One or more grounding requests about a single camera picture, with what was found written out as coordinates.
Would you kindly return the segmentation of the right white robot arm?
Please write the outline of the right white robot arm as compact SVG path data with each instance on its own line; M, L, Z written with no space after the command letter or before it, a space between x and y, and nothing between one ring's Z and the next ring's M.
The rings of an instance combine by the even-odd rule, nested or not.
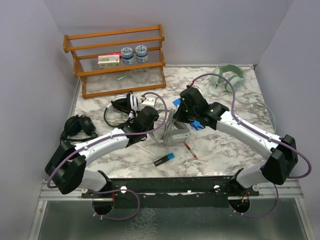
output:
M209 104L194 87L187 87L179 96L180 104L174 119L182 123L198 121L204 127L236 138L263 157L264 162L242 168L232 177L229 189L234 195L240 196L260 183L284 184L298 162L293 137L282 138L234 117L225 105Z

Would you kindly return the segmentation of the black white headphones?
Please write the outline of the black white headphones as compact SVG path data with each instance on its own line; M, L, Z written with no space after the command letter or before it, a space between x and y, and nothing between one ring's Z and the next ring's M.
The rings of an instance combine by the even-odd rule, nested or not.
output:
M130 90L127 94L117 95L105 108L103 113L103 119L105 123L112 127L116 128L119 123L111 124L107 120L108 113L111 110L118 110L122 113L128 115L128 120L133 119L138 113L139 101L138 97Z

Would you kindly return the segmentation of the black blue headphones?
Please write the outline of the black blue headphones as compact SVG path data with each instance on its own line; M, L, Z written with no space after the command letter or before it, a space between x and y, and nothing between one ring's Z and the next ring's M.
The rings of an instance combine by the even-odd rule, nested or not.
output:
M83 131L88 137L83 139L70 138ZM60 135L61 141L86 142L97 138L96 127L90 117L86 115L75 115L70 117L64 124Z

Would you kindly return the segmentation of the grey white headphones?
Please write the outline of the grey white headphones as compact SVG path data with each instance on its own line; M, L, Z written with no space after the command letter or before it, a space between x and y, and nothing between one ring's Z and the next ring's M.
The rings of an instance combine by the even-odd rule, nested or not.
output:
M182 144L188 140L191 136L190 130L187 125L183 122L179 122L173 118L175 109L160 109L157 112L167 113L166 122L164 123L164 129L162 136L157 138L154 132L150 133L149 136L153 141L162 146L173 146L177 144Z

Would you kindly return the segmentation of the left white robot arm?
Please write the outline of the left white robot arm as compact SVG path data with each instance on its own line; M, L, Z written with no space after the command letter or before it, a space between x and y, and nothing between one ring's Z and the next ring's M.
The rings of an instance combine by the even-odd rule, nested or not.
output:
M87 165L140 142L154 130L154 122L158 118L158 111L146 106L137 117L105 135L79 144L62 142L45 167L49 176L47 187L57 188L63 195L82 188L94 191L101 198L106 197L111 190L111 181L102 171L87 170Z

